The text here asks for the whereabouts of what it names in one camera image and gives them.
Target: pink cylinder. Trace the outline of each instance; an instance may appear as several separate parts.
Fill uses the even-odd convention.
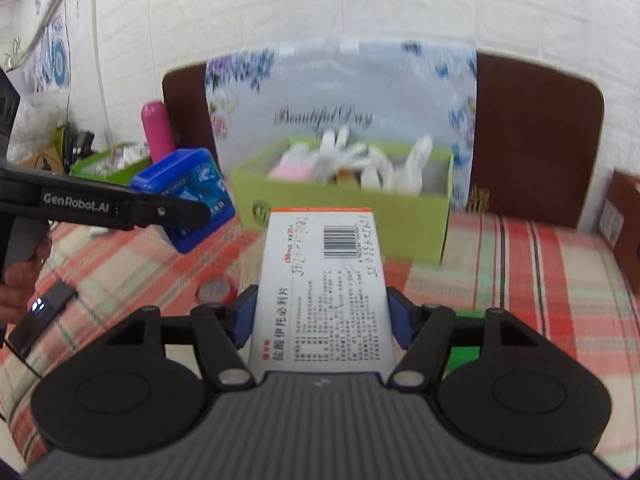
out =
[[[142,107],[140,117],[151,152],[151,161],[155,164],[175,151],[169,114],[162,101],[151,101]]]

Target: green box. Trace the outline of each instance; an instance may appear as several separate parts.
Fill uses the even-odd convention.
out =
[[[449,150],[433,150],[423,172],[423,193],[407,196],[317,182],[268,180],[266,175],[296,142],[319,146],[314,139],[283,139],[233,168],[236,209],[245,228],[264,229],[274,207],[370,207],[384,256],[440,262],[452,188],[453,156]],[[370,144],[379,147],[393,162],[404,160],[411,150],[405,144]]]
[[[116,144],[114,148],[122,148],[126,146],[128,142]],[[135,164],[127,166],[123,170],[115,171],[108,175],[98,175],[90,171],[91,166],[97,164],[104,158],[111,155],[111,150],[105,150],[104,152],[95,153],[95,155],[88,156],[83,160],[78,160],[71,167],[71,175],[79,178],[85,178],[87,180],[95,180],[96,182],[106,182],[108,184],[118,184],[119,186],[128,186],[131,184],[133,177],[141,173],[143,170],[151,166],[151,158],[143,158]]]

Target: finger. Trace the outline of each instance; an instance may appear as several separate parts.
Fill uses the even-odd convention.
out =
[[[42,270],[40,261],[32,258],[28,262],[13,264],[4,273],[4,282],[13,288],[33,288]]]
[[[40,242],[40,245],[36,249],[36,256],[41,260],[47,260],[51,256],[51,237],[47,234],[44,240]]]
[[[0,305],[8,308],[23,308],[26,310],[29,298],[33,294],[27,288],[12,288],[0,285]]]
[[[0,305],[0,322],[17,325],[27,314],[26,305],[24,308],[12,308]]]

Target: blue plastic container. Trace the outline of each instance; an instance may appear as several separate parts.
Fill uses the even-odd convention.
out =
[[[204,202],[209,206],[211,219],[202,229],[164,228],[170,242],[182,254],[190,252],[236,214],[216,163],[206,148],[176,150],[135,176],[130,186],[148,193]]]

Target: wooden headboard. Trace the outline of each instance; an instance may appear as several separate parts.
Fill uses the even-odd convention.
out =
[[[217,159],[206,64],[167,73],[164,102],[178,145]],[[604,101],[591,82],[478,53],[478,111],[468,208],[575,228],[598,151]]]

